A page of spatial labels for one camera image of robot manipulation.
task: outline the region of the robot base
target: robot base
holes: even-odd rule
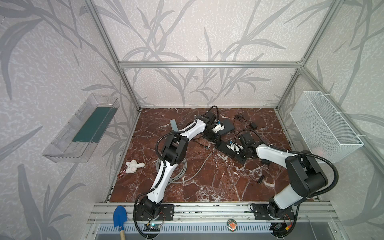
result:
[[[270,216],[268,212],[269,204],[253,204],[252,210],[254,210],[255,220],[271,220],[271,219],[284,219],[284,215],[288,215],[291,220],[294,219],[295,215],[293,213],[292,207],[286,208],[284,211],[279,214],[279,216]]]
[[[160,212],[163,212],[164,214],[160,214],[156,220],[163,220],[165,218],[165,221],[172,221],[174,209],[175,209],[175,205],[173,204],[160,205]],[[148,221],[148,220],[150,220],[150,218],[148,218],[147,214],[144,212],[142,205],[137,205],[136,221]]]

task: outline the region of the coiled gray cable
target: coiled gray cable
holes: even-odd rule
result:
[[[210,154],[208,155],[208,157],[204,160],[203,164],[201,165],[200,169],[195,173],[195,175],[193,175],[192,177],[190,177],[190,178],[187,179],[187,180],[184,180],[184,181],[181,181],[181,182],[175,182],[175,181],[179,180],[180,178],[182,178],[182,177],[184,176],[185,172],[187,171],[187,160],[184,158],[184,159],[183,159],[183,166],[182,166],[180,172],[179,172],[175,177],[172,177],[172,178],[169,179],[167,186],[168,186],[169,184],[171,184],[171,183],[184,183],[184,182],[188,182],[189,180],[191,180],[192,178],[194,178],[194,177],[200,172],[200,170],[203,168],[205,162],[208,160],[208,158],[209,158],[211,155],[212,155],[212,153],[210,153]],[[157,161],[156,161],[156,171],[157,171],[157,172],[159,172],[159,169],[160,169],[160,163],[161,163],[161,160],[160,160],[160,158],[158,158]]]

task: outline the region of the wall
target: wall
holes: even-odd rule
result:
[[[328,93],[384,152],[384,1],[344,1],[306,67]],[[291,109],[280,109],[289,113]],[[295,126],[289,132],[306,148]],[[338,185],[321,196],[330,200],[350,239],[382,239],[384,178],[360,149],[335,164]],[[327,175],[333,176],[328,167]]]
[[[299,61],[331,3],[330,0],[94,2],[120,61]],[[247,70],[239,76],[252,79],[237,85],[234,81],[242,79],[232,78],[241,70],[181,69],[180,73],[178,70],[125,69],[140,104],[152,107],[276,106],[276,98],[282,95],[293,72],[291,69]],[[192,75],[190,81],[184,80],[188,73]],[[225,95],[235,86],[235,90]]]
[[[78,239],[137,116],[82,1],[0,1],[0,239]],[[87,163],[41,154],[89,94],[121,103]]]

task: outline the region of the white plush toy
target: white plush toy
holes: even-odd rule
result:
[[[125,165],[127,165],[127,169],[124,170],[125,173],[135,173],[136,170],[139,168],[139,167],[144,167],[145,166],[145,163],[141,162],[141,163],[137,163],[136,160],[132,160],[130,162],[126,162]]]

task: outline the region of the mesh basket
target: mesh basket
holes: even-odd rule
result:
[[[309,150],[331,162],[338,162],[363,146],[359,136],[319,91],[304,91],[291,116]]]

